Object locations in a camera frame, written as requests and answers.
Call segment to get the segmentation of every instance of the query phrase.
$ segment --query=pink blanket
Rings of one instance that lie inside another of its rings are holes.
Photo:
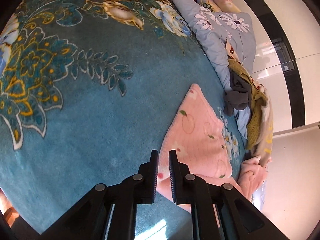
[[[157,191],[172,201],[169,151],[176,150],[178,161],[207,183],[231,183],[247,199],[262,185],[268,172],[260,166],[260,156],[241,164],[238,183],[231,177],[232,167],[222,136],[223,122],[210,107],[200,87],[192,84],[171,124],[159,155]],[[190,205],[181,205],[190,211]]]

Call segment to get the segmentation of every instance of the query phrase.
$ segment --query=metal screw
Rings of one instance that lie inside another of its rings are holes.
[[[187,179],[187,180],[194,180],[195,178],[196,178],[196,176],[193,175],[193,174],[187,174],[187,175],[186,175],[186,179]]]
[[[134,174],[134,175],[132,176],[132,178],[133,178],[134,180],[142,180],[142,179],[143,179],[143,176],[142,176],[141,174]]]
[[[225,184],[223,184],[223,187],[224,187],[226,190],[232,190],[232,189],[233,189],[233,186],[232,186],[232,184],[230,184],[230,183],[225,183]]]
[[[106,188],[106,186],[103,185],[103,184],[97,184],[97,185],[94,187],[94,189],[95,189],[96,191],[102,191],[102,190],[104,190],[105,188]]]

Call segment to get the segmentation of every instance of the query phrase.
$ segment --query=black stripe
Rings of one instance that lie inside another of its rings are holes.
[[[278,54],[287,84],[292,128],[306,124],[304,97],[296,58],[283,28],[264,0],[244,0],[258,17]]]

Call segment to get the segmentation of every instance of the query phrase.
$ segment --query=floral blanket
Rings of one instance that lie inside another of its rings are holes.
[[[237,179],[236,121],[172,0],[23,0],[0,35],[0,187],[43,232],[95,184],[136,173],[193,83],[224,122]],[[168,238],[191,219],[159,195],[137,216],[136,235],[164,220]]]

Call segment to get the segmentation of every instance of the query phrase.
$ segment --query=mustard yellow garment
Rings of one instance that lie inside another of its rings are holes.
[[[249,73],[246,69],[236,60],[229,59],[229,68],[234,71],[237,75],[243,78],[251,85],[251,113],[252,117],[250,122],[247,124],[247,149],[250,150],[257,142],[260,134],[260,125],[262,121],[262,106],[267,105],[267,97],[264,93],[259,92],[259,90],[254,85]]]

